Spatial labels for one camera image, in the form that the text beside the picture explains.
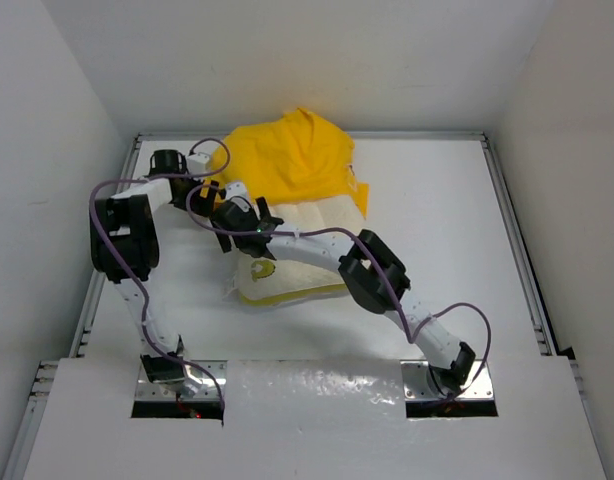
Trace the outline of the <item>cream foam pillow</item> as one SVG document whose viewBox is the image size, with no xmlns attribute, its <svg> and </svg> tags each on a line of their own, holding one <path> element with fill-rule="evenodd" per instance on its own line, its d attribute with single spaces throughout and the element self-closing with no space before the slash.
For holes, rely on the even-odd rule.
<svg viewBox="0 0 614 480">
<path fill-rule="evenodd" d="M 276 204 L 270 207 L 270 212 L 307 231 L 342 227 L 358 233 L 365 222 L 361 210 L 346 194 Z M 224 288 L 226 294 L 235 294 L 240 302 L 254 307 L 270 307 L 345 290 L 341 277 L 325 269 L 290 260 L 254 259 L 240 252 L 236 254 L 233 276 Z"/>
</svg>

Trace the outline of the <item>yellow printed pillowcase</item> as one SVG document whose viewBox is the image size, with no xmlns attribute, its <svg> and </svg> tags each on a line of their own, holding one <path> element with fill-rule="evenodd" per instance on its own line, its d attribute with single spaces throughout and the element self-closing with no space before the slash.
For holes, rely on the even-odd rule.
<svg viewBox="0 0 614 480">
<path fill-rule="evenodd" d="M 310 110 L 240 126 L 223 143 L 209 164 L 221 184 L 241 181 L 271 205 L 347 195 L 367 214 L 369 185 L 354 174 L 353 139 Z"/>
</svg>

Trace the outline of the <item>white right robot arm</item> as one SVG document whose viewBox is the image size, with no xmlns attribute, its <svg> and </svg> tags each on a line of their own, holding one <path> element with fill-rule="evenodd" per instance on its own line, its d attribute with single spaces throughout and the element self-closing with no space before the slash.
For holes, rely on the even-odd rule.
<svg viewBox="0 0 614 480">
<path fill-rule="evenodd" d="M 406 267 L 373 231 L 342 227 L 302 231 L 271 215 L 264 198 L 252 205 L 226 197 L 209 214 L 206 228 L 224 252 L 237 248 L 254 258 L 292 261 L 336 273 L 362 309 L 390 318 L 424 354 L 432 381 L 448 397 L 468 380 L 476 354 L 451 334 L 416 297 Z"/>
</svg>

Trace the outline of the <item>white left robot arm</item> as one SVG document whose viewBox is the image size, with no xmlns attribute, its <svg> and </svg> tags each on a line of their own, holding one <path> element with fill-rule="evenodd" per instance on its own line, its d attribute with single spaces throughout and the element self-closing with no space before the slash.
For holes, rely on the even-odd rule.
<svg viewBox="0 0 614 480">
<path fill-rule="evenodd" d="M 182 153 L 158 150 L 150 158 L 147 176 L 105 181 L 89 199 L 93 266 L 115 286 L 130 311 L 149 382 L 182 398 L 201 391 L 203 375 L 184 358 L 181 335 L 150 300 L 149 276 L 160 260 L 153 214 L 165 205 L 180 206 L 197 184 Z"/>
</svg>

